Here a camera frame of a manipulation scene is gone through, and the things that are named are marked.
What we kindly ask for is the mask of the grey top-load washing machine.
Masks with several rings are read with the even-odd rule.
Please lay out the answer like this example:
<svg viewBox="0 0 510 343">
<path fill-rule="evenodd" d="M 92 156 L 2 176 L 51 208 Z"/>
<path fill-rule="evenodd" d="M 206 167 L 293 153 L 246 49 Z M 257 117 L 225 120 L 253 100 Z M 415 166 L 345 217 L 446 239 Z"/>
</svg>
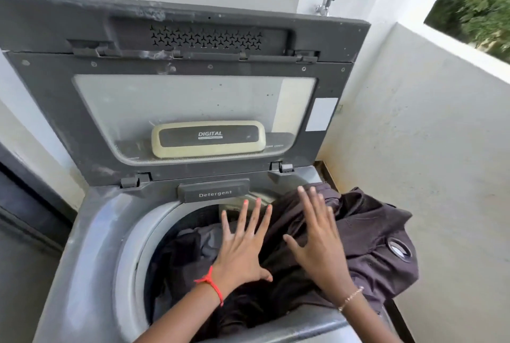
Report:
<svg viewBox="0 0 510 343">
<path fill-rule="evenodd" d="M 246 198 L 264 203 L 299 185 L 321 182 L 313 166 L 221 176 L 249 180 Z M 178 185 L 92 187 L 74 222 L 43 309 L 34 343 L 131 343 L 148 327 L 144 285 L 163 236 L 181 218 L 207 205 L 241 203 L 219 198 L 185 203 Z M 226 338 L 199 343 L 361 343 L 340 312 L 301 306 L 290 314 Z"/>
</svg>

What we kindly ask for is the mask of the dark door frame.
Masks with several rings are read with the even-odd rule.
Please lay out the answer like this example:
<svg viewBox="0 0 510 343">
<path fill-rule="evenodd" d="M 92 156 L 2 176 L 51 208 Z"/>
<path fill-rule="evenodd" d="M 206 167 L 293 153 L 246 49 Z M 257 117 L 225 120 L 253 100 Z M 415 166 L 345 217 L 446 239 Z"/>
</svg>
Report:
<svg viewBox="0 0 510 343">
<path fill-rule="evenodd" d="M 77 210 L 0 143 L 0 224 L 61 253 Z"/>
</svg>

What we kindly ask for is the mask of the grey washing machine lid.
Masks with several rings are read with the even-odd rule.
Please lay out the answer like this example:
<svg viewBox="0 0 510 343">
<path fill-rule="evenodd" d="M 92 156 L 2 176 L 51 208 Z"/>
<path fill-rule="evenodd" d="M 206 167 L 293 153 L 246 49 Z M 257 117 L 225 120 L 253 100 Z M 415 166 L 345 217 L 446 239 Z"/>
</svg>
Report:
<svg viewBox="0 0 510 343">
<path fill-rule="evenodd" d="M 310 166 L 371 24 L 137 0 L 0 0 L 0 48 L 90 186 Z"/>
</svg>

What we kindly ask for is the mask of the person's right forearm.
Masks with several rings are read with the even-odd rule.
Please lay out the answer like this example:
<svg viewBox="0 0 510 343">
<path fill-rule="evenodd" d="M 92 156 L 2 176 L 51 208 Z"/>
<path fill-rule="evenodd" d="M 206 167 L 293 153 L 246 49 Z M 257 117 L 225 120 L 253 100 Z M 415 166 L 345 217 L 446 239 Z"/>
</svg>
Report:
<svg viewBox="0 0 510 343">
<path fill-rule="evenodd" d="M 322 280 L 317 285 L 344 315 L 362 343 L 403 343 L 370 307 L 361 287 L 356 287 L 350 279 Z"/>
</svg>

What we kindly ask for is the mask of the green trees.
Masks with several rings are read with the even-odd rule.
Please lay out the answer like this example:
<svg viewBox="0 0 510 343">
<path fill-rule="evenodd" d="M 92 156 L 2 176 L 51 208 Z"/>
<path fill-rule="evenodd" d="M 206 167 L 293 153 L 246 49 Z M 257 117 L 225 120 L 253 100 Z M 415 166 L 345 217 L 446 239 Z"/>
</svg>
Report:
<svg viewBox="0 0 510 343">
<path fill-rule="evenodd" d="M 510 0 L 437 0 L 424 23 L 510 64 Z"/>
</svg>

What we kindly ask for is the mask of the person's left forearm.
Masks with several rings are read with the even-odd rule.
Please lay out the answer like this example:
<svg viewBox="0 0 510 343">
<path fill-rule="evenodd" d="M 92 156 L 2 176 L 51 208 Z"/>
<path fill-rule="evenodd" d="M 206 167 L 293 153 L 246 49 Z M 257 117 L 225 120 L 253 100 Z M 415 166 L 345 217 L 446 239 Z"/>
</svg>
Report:
<svg viewBox="0 0 510 343">
<path fill-rule="evenodd" d="M 196 332 L 243 281 L 218 267 L 211 268 L 195 287 L 133 343 L 190 343 Z"/>
</svg>

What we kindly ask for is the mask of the grey garment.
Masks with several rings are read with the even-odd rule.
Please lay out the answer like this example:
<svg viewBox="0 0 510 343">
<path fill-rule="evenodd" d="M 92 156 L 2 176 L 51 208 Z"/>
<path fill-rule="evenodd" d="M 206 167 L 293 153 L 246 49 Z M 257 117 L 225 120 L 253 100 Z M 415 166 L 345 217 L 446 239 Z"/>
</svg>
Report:
<svg viewBox="0 0 510 343">
<path fill-rule="evenodd" d="M 217 258 L 222 244 L 222 225 L 220 223 L 184 229 L 177 233 L 177 237 L 187 234 L 199 236 L 200 259 L 214 261 Z"/>
</svg>

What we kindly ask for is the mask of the person's left hand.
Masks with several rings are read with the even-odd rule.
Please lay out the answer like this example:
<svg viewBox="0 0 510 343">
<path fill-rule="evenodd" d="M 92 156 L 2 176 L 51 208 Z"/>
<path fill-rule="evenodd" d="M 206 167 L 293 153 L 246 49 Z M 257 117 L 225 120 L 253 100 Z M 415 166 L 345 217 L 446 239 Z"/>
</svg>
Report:
<svg viewBox="0 0 510 343">
<path fill-rule="evenodd" d="M 236 230 L 232 232 L 233 242 L 230 249 L 220 249 L 217 259 L 213 264 L 213 268 L 218 267 L 223 272 L 227 272 L 227 274 L 238 276 L 243 281 L 243 284 L 254 282 L 254 270 L 257 266 L 260 266 L 258 256 L 269 228 L 272 214 L 272 205 L 265 207 L 263 217 L 261 217 L 260 212 L 259 224 L 262 227 L 261 243 L 246 244 L 246 229 L 250 220 L 250 218 L 247 219 L 248 206 L 249 202 L 245 200 L 239 213 Z"/>
</svg>

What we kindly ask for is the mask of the person's right hand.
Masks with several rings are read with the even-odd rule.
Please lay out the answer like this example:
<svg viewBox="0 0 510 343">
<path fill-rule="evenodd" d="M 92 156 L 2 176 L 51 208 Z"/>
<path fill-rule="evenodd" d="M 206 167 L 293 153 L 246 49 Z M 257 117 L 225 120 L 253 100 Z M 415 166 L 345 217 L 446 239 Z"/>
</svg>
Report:
<svg viewBox="0 0 510 343">
<path fill-rule="evenodd" d="M 307 225 L 308 261 L 300 264 L 311 279 L 317 284 L 318 281 L 351 279 L 348 272 L 346 256 L 343 245 L 338 243 L 331 232 L 330 226 L 326 234 L 319 237 L 308 236 L 308 192 L 303 186 L 298 187 L 298 195 L 303 205 L 304 219 Z"/>
</svg>

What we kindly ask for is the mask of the dark brown garment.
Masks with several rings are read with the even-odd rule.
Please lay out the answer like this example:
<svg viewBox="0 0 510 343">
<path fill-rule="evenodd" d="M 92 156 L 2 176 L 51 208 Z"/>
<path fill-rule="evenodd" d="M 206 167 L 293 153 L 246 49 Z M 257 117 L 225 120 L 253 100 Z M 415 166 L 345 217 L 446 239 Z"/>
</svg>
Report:
<svg viewBox="0 0 510 343">
<path fill-rule="evenodd" d="M 416 250 L 405 224 L 411 213 L 378 201 L 359 188 L 340 194 L 327 183 L 315 186 L 335 213 L 349 274 L 380 314 L 386 301 L 407 290 L 419 277 Z M 163 236 L 151 258 L 144 287 L 145 319 L 149 325 L 180 301 L 214 261 L 200 259 L 199 236 L 177 233 L 221 224 L 220 205 L 192 211 Z M 257 281 L 237 288 L 222 307 L 200 327 L 192 342 L 226 337 L 263 325 L 304 305 L 333 308 L 294 259 L 283 240 L 289 234 L 300 245 L 307 241 L 303 205 L 296 190 L 272 203 L 272 215 L 259 254 L 260 265 L 272 282 Z"/>
</svg>

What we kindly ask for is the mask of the dark grey detergent drawer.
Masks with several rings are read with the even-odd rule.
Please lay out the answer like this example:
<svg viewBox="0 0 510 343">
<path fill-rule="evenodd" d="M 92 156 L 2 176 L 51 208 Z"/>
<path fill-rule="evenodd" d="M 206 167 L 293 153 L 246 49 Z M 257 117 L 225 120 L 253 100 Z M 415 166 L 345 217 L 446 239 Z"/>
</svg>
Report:
<svg viewBox="0 0 510 343">
<path fill-rule="evenodd" d="M 236 198 L 248 194 L 249 190 L 249 179 L 232 179 L 182 184 L 177 187 L 177 196 L 182 203 L 196 203 Z"/>
</svg>

